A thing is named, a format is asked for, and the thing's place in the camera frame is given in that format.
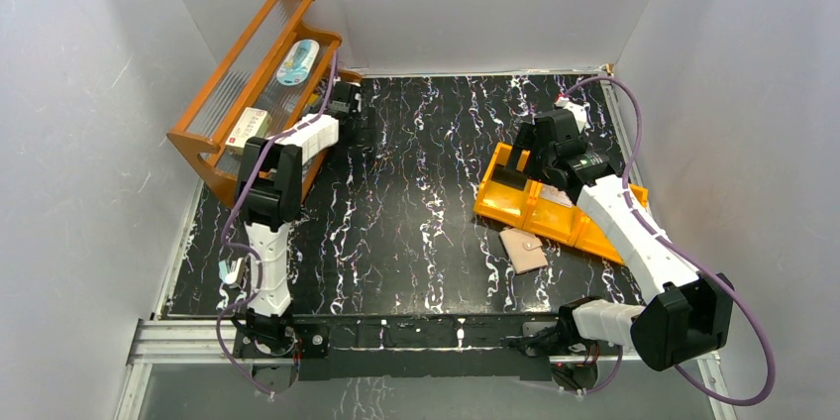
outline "yellow tray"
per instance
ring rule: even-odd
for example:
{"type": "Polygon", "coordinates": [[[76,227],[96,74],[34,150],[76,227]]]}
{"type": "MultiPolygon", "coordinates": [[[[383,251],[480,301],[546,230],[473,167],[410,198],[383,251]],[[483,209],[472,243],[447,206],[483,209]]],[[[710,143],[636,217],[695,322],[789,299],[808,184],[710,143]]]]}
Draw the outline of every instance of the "yellow tray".
{"type": "MultiPolygon", "coordinates": [[[[511,147],[503,143],[496,145],[490,165],[478,186],[478,197],[472,210],[517,229],[624,264],[601,229],[564,193],[530,179],[524,190],[491,180],[492,169],[497,164],[507,163],[510,150],[511,147]]],[[[523,151],[516,168],[521,170],[527,159],[528,152],[523,151]]],[[[639,202],[647,207],[648,189],[633,184],[630,188],[639,202]]]]}

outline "metal frame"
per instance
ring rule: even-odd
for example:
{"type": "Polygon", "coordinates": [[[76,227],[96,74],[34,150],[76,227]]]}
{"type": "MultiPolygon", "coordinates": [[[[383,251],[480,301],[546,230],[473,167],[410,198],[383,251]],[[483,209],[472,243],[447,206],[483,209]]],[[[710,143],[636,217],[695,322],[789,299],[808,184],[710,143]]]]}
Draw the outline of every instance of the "metal frame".
{"type": "MultiPolygon", "coordinates": [[[[511,70],[500,72],[479,72],[472,73],[473,75],[513,75],[513,74],[547,74],[547,73],[561,73],[561,74],[585,74],[593,73],[599,75],[608,74],[605,66],[601,67],[583,67],[577,69],[562,69],[562,70],[511,70]]],[[[365,77],[377,76],[462,76],[463,73],[424,73],[424,74],[366,74],[365,77]]],[[[615,127],[616,138],[618,140],[621,152],[626,156],[632,145],[627,138],[624,122],[621,119],[621,114],[618,111],[618,100],[615,91],[608,82],[601,82],[601,88],[604,93],[606,101],[607,112],[612,119],[615,127]]],[[[634,165],[630,167],[632,179],[644,185],[641,174],[638,168],[634,165]]],[[[215,320],[167,320],[160,321],[162,309],[166,301],[172,295],[175,289],[175,282],[177,281],[180,272],[183,256],[187,250],[186,244],[189,239],[189,231],[191,228],[191,221],[195,215],[198,207],[198,202],[201,196],[201,189],[203,184],[199,183],[196,186],[196,191],[193,194],[192,201],[187,210],[184,219],[184,229],[181,234],[181,240],[172,258],[171,267],[166,272],[163,287],[160,296],[157,300],[155,316],[158,321],[141,321],[138,325],[138,330],[132,343],[131,352],[128,356],[126,377],[123,385],[123,393],[120,404],[115,415],[117,420],[134,420],[139,418],[141,408],[143,406],[143,399],[146,395],[146,390],[149,384],[152,367],[155,364],[226,364],[228,360],[222,354],[222,350],[218,345],[216,339],[216,322],[215,320]]],[[[232,347],[236,337],[235,329],[228,323],[222,325],[222,337],[225,343],[232,347]]],[[[614,356],[602,357],[604,360],[614,360],[614,356]]],[[[581,357],[575,356],[553,356],[549,357],[550,363],[573,363],[581,361],[581,357]]],[[[625,362],[640,362],[641,359],[635,353],[629,353],[624,356],[625,362]]],[[[720,357],[717,352],[697,358],[703,383],[706,387],[728,395],[726,382],[720,371],[720,357]]],[[[290,359],[268,359],[268,360],[251,360],[246,361],[247,364],[253,365],[273,365],[273,366],[289,366],[292,365],[290,359]]],[[[717,420],[733,420],[736,418],[735,410],[731,405],[724,404],[709,397],[712,412],[717,420]]]]}

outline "black marble table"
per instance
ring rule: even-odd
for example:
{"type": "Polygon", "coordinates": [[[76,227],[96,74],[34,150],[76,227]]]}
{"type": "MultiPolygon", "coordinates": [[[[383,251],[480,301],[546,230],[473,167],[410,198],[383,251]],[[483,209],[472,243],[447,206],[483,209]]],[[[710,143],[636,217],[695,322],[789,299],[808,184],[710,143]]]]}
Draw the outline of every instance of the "black marble table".
{"type": "MultiPolygon", "coordinates": [[[[294,314],[553,312],[585,295],[636,304],[629,270],[546,242],[549,266],[516,275],[503,225],[476,217],[478,183],[496,143],[551,109],[587,75],[400,77],[364,80],[378,112],[374,155],[333,148],[290,235],[294,314]]],[[[623,160],[599,85],[588,105],[591,144],[623,160]]],[[[223,288],[219,240],[228,209],[204,190],[163,317],[215,316],[243,294],[223,288]]],[[[241,224],[234,233],[243,242],[241,224]]]]}

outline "leather wallet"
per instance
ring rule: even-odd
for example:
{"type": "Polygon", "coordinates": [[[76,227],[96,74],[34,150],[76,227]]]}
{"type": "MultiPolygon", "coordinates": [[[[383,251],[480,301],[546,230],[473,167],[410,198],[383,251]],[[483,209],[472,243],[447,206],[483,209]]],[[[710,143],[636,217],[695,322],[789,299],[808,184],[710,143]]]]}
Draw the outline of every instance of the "leather wallet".
{"type": "Polygon", "coordinates": [[[548,266],[539,237],[524,230],[505,229],[499,233],[516,274],[548,266]]]}

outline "wooden shelf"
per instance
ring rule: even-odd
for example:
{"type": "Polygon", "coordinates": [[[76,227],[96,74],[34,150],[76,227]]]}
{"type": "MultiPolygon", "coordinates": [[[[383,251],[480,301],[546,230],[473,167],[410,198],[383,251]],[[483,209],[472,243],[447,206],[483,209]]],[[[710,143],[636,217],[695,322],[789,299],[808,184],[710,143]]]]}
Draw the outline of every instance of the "wooden shelf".
{"type": "MultiPolygon", "coordinates": [[[[314,0],[266,0],[251,23],[195,97],[168,137],[208,187],[225,204],[234,203],[239,158],[227,152],[225,142],[242,112],[258,107],[271,115],[270,134],[290,128],[300,118],[307,102],[328,74],[330,59],[341,36],[312,29],[303,14],[314,0]],[[321,46],[304,83],[283,86],[273,78],[291,46],[313,39],[321,46]]],[[[346,81],[360,81],[357,73],[339,71],[346,81]]],[[[304,177],[308,193],[323,161],[312,160],[304,177]]]]}

